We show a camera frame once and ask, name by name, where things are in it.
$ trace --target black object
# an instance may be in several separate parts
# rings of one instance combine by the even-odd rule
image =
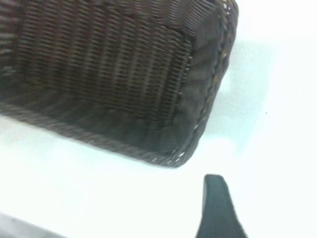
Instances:
[[[246,238],[223,177],[206,175],[203,217],[196,238]]]

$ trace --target white table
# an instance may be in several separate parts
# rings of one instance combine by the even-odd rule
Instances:
[[[250,238],[317,237],[316,3],[238,4],[229,70],[188,163],[157,168],[0,117],[0,211],[71,238],[193,238],[215,173]]]

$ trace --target wicker weave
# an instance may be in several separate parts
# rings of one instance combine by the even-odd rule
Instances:
[[[232,0],[0,0],[0,113],[149,163],[193,154]]]

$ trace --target black plastic object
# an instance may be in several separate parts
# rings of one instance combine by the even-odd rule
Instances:
[[[203,217],[196,238],[246,238],[223,177],[206,175]]]

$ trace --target brown wicker basket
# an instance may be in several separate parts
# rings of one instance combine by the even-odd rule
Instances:
[[[233,0],[0,0],[0,113],[178,167],[235,39]]]

